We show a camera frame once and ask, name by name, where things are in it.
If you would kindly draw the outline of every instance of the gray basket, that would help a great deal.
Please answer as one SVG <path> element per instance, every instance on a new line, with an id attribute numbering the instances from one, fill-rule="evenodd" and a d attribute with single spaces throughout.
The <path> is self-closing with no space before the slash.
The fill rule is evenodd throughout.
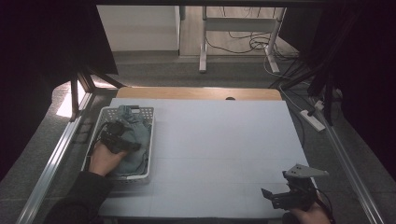
<path id="1" fill-rule="evenodd" d="M 138 105 L 128 105 L 133 113 L 139 113 L 143 116 L 145 122 L 151 124 L 151 134 L 150 134 L 150 141 L 148 147 L 148 163 L 145 169 L 145 172 L 142 175 L 128 175 L 128 176 L 109 176 L 108 179 L 119 182 L 119 183 L 148 183 L 149 182 L 149 173 L 150 173 L 150 166 L 151 166 L 151 143 L 153 138 L 153 130 L 154 130 L 154 108 L 153 107 L 139 107 Z M 106 106 L 103 107 L 100 111 L 98 121 L 96 122 L 95 128 L 93 130 L 93 135 L 91 139 L 91 143 L 89 148 L 92 147 L 92 143 L 94 141 L 94 137 L 96 133 L 99 131 L 98 129 L 105 123 L 114 121 L 117 118 L 117 107 L 110 107 Z M 88 170 L 91 160 L 91 151 L 87 152 L 85 157 L 84 164 L 82 166 L 82 170 Z"/>

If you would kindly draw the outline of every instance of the white tabletop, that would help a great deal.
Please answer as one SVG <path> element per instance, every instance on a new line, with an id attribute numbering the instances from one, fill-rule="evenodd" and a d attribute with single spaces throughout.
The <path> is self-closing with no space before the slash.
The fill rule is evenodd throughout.
<path id="1" fill-rule="evenodd" d="M 118 99 L 154 107 L 147 185 L 116 186 L 110 217 L 281 217 L 262 197 L 289 191 L 282 171 L 308 165 L 283 101 Z"/>

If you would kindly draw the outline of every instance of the power strip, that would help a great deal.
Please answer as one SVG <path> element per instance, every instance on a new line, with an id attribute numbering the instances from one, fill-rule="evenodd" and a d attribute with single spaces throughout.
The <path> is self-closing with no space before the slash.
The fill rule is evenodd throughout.
<path id="1" fill-rule="evenodd" d="M 326 127 L 323 126 L 322 123 L 320 123 L 320 121 L 318 121 L 314 116 L 309 117 L 308 116 L 308 111 L 307 110 L 302 110 L 300 112 L 301 116 L 303 116 L 303 118 L 308 121 L 308 123 L 310 123 L 312 125 L 312 127 L 314 127 L 318 132 L 324 130 Z"/>

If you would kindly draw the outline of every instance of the hand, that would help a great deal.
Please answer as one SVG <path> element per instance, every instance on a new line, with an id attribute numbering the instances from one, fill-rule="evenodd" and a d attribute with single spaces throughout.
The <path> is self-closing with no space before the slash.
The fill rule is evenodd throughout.
<path id="1" fill-rule="evenodd" d="M 290 212 L 298 218 L 301 224 L 330 224 L 330 220 L 317 203 L 312 204 L 306 212 L 299 208 L 292 208 Z"/>
<path id="2" fill-rule="evenodd" d="M 122 158 L 127 154 L 128 152 L 125 150 L 119 152 L 118 154 L 114 154 L 99 141 L 96 143 L 93 149 L 90 168 L 88 171 L 105 176 L 114 168 L 116 168 Z"/>

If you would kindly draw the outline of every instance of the white wall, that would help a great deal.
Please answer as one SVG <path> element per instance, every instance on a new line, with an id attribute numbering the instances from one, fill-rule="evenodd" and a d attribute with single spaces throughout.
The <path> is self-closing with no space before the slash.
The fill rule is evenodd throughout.
<path id="1" fill-rule="evenodd" d="M 111 50 L 178 50 L 178 7 L 98 6 Z"/>

